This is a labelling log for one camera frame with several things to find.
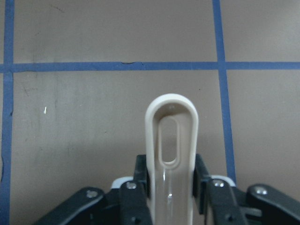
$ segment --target scratch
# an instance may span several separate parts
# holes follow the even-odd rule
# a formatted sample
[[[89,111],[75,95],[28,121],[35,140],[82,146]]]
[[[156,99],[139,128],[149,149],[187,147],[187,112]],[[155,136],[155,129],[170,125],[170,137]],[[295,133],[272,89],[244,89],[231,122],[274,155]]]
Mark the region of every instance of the scratch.
[[[54,5],[51,5],[51,4],[50,4],[50,7],[55,8],[55,9],[57,9],[58,11],[60,11],[60,12],[62,12],[62,13],[65,13],[65,11],[61,10],[61,9],[58,8],[57,6],[54,6]]]

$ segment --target vertical blue tape strip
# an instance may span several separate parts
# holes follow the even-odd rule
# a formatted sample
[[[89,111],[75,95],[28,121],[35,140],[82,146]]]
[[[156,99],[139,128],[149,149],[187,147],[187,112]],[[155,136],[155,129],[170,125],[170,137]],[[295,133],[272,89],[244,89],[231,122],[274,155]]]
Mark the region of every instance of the vertical blue tape strip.
[[[14,108],[14,0],[5,2],[4,59],[3,59],[3,110],[1,157],[3,174],[0,184],[0,224],[9,224],[11,142]]]
[[[219,71],[227,176],[230,177],[234,182],[236,182],[234,152],[233,152],[233,136],[231,130],[228,84],[227,84],[227,74],[226,74],[225,49],[224,49],[224,41],[223,41],[221,6],[219,0],[213,0],[212,3],[213,3],[213,14],[214,14],[216,46],[217,46],[217,62],[218,62],[218,71]]]

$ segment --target metal screw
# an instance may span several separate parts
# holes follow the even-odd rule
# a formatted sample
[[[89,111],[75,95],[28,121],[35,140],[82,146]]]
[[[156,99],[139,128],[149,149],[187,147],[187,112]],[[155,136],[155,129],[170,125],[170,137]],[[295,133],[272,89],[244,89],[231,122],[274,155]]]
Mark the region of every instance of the metal screw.
[[[126,183],[126,187],[127,187],[128,189],[136,189],[136,183],[128,181],[128,182]]]
[[[224,181],[219,180],[219,179],[213,179],[212,183],[214,184],[215,187],[224,187]]]
[[[261,186],[254,187],[254,191],[259,195],[266,195],[268,193],[267,189]]]
[[[90,190],[88,190],[88,191],[86,192],[86,196],[87,196],[88,198],[94,198],[94,197],[97,197],[97,195],[98,195],[98,192],[97,192],[97,191],[90,191]]]

